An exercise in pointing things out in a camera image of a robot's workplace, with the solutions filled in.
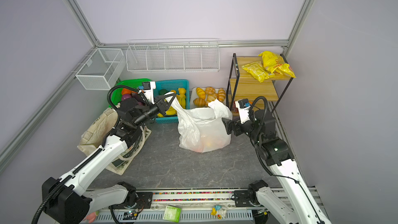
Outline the white plastic grocery bag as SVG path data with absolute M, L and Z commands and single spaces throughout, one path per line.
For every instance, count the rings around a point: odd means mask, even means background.
M 218 100 L 209 107 L 183 109 L 177 99 L 171 104 L 177 111 L 179 147 L 198 153 L 222 149 L 231 143 L 231 135 L 226 133 L 222 118 L 232 120 L 229 108 Z

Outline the cream canvas tote bag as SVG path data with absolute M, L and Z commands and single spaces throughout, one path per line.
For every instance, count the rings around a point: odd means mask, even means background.
M 118 115 L 114 109 L 107 108 L 89 129 L 84 132 L 77 148 L 86 156 L 91 155 L 102 144 L 105 135 L 116 124 L 117 117 Z M 133 159 L 142 150 L 151 133 L 152 131 L 147 127 L 141 128 L 139 141 L 131 145 L 125 152 L 114 159 L 106 169 L 115 174 L 123 175 Z

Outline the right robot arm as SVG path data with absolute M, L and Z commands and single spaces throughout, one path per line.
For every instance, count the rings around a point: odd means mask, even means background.
M 250 139 L 261 167 L 278 179 L 290 205 L 276 196 L 263 180 L 249 184 L 247 198 L 237 195 L 235 201 L 262 206 L 281 224 L 329 224 L 330 220 L 305 184 L 289 145 L 277 135 L 276 119 L 267 106 L 267 99 L 263 96 L 253 102 L 242 99 L 236 101 L 235 106 L 239 117 L 222 120 L 227 134 L 244 134 Z

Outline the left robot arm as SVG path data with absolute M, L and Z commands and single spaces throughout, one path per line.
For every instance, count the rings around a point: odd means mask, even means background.
M 112 209 L 119 204 L 133 208 L 140 201 L 136 188 L 126 182 L 95 191 L 87 189 L 113 160 L 144 140 L 146 122 L 158 114 L 165 116 L 176 93 L 168 92 L 151 99 L 147 95 L 147 87 L 142 90 L 128 87 L 141 99 L 132 97 L 116 106 L 112 102 L 112 95 L 119 88 L 116 85 L 107 94 L 109 105 L 118 115 L 116 124 L 105 134 L 99 147 L 79 165 L 58 179 L 50 177 L 43 183 L 42 203 L 32 223 L 37 224 L 41 214 L 46 213 L 59 224 L 78 224 L 87 215 L 103 208 Z

